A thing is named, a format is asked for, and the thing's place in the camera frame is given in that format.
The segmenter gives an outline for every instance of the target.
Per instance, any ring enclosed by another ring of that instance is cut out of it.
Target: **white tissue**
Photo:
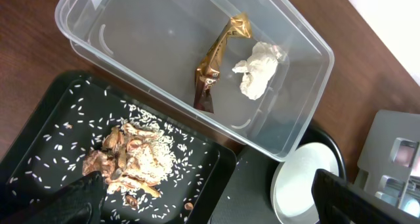
[[[278,59],[282,56],[279,47],[258,42],[252,48],[247,60],[238,62],[232,71],[243,73],[241,92],[251,100],[259,99],[267,88],[267,83],[276,73]]]

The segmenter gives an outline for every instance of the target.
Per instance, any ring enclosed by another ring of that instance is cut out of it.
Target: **white plate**
[[[270,196],[280,222],[316,223],[319,220],[311,193],[317,169],[339,175],[333,151],[322,143],[308,143],[299,147],[285,163],[277,167]]]

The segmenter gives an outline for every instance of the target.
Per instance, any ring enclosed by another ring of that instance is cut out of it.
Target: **gold wrapper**
[[[196,96],[194,108],[214,113],[210,88],[220,79],[219,67],[222,64],[224,51],[229,37],[252,37],[252,29],[246,13],[232,17],[223,28],[216,42],[211,46],[196,69]]]

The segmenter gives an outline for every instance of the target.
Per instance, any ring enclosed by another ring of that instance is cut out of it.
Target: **wooden table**
[[[290,0],[335,54],[334,69],[314,121],[338,143],[353,180],[357,160],[380,109],[420,113],[420,87],[347,0]],[[88,70],[165,108],[93,66],[70,47],[55,24],[58,0],[0,0],[0,156],[7,152],[43,93],[60,73]],[[189,118],[169,112],[189,126]],[[240,145],[213,133],[219,143]]]

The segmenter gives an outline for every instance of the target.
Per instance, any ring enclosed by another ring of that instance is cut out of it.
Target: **clear plastic container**
[[[192,107],[194,69],[228,18],[246,12],[253,39],[229,39],[212,88],[214,114]],[[60,0],[56,23],[73,49],[155,98],[269,157],[294,151],[324,91],[332,50],[288,0]],[[254,44],[284,57],[264,95],[241,94],[231,69]]]

